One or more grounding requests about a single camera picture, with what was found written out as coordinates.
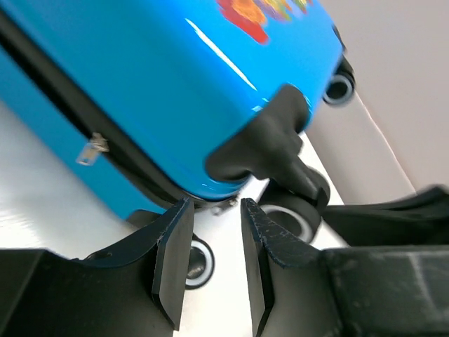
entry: zipper slider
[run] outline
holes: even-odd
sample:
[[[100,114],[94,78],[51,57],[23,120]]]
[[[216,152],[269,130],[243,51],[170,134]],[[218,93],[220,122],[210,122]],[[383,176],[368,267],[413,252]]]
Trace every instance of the zipper slider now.
[[[108,151],[109,147],[107,146],[107,140],[105,140],[101,134],[94,132],[89,143],[84,146],[76,159],[76,162],[80,165],[92,166],[100,154]]]

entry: cartoon decal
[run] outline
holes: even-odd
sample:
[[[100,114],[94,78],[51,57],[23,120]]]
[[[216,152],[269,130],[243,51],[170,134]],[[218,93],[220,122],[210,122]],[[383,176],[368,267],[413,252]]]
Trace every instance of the cartoon decal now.
[[[312,0],[216,0],[223,16],[242,29],[259,44],[267,44],[269,37],[264,31],[267,17],[276,21],[291,21],[290,14],[300,17],[307,13]]]

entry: suitcase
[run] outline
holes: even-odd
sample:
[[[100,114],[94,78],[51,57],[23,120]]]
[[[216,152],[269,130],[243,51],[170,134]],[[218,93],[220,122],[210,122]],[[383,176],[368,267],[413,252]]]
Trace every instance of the suitcase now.
[[[316,0],[0,0],[0,42],[0,99],[122,218],[311,189],[297,135],[354,90]]]

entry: black wheel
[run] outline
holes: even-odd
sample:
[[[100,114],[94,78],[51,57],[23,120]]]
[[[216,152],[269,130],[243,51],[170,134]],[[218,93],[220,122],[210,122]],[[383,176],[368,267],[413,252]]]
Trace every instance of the black wheel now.
[[[344,58],[330,79],[323,100],[334,107],[345,105],[353,98],[355,91],[356,80],[353,75],[353,70],[349,62]]]
[[[210,246],[195,234],[190,246],[189,267],[185,288],[194,290],[209,282],[215,270],[215,256]]]
[[[317,183],[320,185],[320,187],[323,189],[323,191],[326,194],[326,202],[323,203],[323,205],[320,205],[318,207],[319,213],[321,213],[322,210],[329,204],[330,200],[330,185],[324,176],[319,173],[315,168],[312,168],[309,166],[309,170],[311,171],[313,177],[316,179]]]
[[[321,223],[319,212],[307,201],[289,191],[265,190],[259,201],[260,208],[275,223],[306,243],[315,238]]]

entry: white surface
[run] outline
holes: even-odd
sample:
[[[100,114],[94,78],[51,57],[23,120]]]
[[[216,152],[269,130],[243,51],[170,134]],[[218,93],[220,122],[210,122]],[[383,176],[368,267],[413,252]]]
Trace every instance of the white surface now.
[[[0,247],[47,247],[85,258],[135,230],[122,223],[75,178],[4,105],[0,104]],[[301,157],[324,173],[304,136]],[[264,182],[254,180],[242,197],[257,199]],[[341,199],[332,186],[331,204]],[[239,207],[214,217],[198,213],[195,233],[212,247],[216,267],[202,289],[187,291],[177,337],[251,337],[250,308]],[[318,248],[341,246],[322,226]]]

